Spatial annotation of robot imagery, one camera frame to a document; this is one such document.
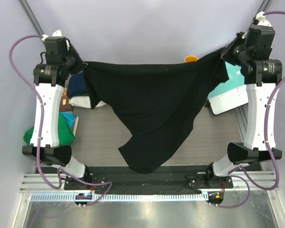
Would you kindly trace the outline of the teal folding template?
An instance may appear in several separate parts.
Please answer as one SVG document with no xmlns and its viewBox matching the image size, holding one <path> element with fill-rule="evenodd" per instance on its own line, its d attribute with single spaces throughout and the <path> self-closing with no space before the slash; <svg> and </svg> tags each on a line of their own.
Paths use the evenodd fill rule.
<svg viewBox="0 0 285 228">
<path fill-rule="evenodd" d="M 241 67 L 237 65 L 234 66 L 228 62 L 225 62 L 225 65 L 229 79 L 224 83 L 220 83 L 213 91 L 211 91 L 208 98 L 213 98 L 244 85 L 244 76 L 240 72 Z"/>
</svg>

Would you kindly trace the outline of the black t shirt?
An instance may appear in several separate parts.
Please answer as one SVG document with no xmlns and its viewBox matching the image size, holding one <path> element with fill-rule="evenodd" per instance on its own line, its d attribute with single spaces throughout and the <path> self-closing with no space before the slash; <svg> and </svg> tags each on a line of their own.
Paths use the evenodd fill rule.
<svg viewBox="0 0 285 228">
<path fill-rule="evenodd" d="M 228 80 L 220 50 L 181 64 L 88 62 L 83 75 L 91 107 L 106 103 L 130 131 L 119 152 L 132 170 L 144 174 L 174 155 L 209 93 Z"/>
</svg>

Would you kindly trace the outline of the white board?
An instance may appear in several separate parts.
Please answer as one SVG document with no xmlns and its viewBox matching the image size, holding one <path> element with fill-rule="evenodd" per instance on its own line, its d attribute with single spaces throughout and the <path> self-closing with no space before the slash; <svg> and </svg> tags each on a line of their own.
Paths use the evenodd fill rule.
<svg viewBox="0 0 285 228">
<path fill-rule="evenodd" d="M 246 85 L 234 88 L 215 97 L 208 98 L 205 107 L 219 115 L 248 103 Z"/>
</svg>

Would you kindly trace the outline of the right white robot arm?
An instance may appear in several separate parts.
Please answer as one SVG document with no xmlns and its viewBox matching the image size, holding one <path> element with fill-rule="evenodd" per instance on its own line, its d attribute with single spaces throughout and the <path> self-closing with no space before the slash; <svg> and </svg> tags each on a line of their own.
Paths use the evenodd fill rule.
<svg viewBox="0 0 285 228">
<path fill-rule="evenodd" d="M 228 144 L 227 155 L 211 163 L 204 176 L 210 188 L 231 180 L 232 172 L 251 164 L 276 161 L 282 151 L 276 148 L 274 115 L 282 63 L 270 59 L 275 33 L 240 32 L 221 52 L 223 60 L 241 67 L 248 97 L 247 130 L 243 142 Z"/>
</svg>

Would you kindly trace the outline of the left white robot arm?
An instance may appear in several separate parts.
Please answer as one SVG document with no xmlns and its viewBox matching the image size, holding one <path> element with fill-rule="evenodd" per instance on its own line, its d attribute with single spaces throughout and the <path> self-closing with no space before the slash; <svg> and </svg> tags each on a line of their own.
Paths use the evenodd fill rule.
<svg viewBox="0 0 285 228">
<path fill-rule="evenodd" d="M 75 184 L 85 190 L 92 183 L 87 166 L 72 156 L 70 145 L 60 145 L 58 138 L 59 107 L 65 81 L 70 74 L 84 69 L 85 63 L 67 38 L 47 38 L 44 43 L 46 62 L 33 70 L 34 89 L 39 94 L 37 100 L 41 107 L 36 108 L 34 132 L 22 153 L 72 175 L 76 178 Z"/>
</svg>

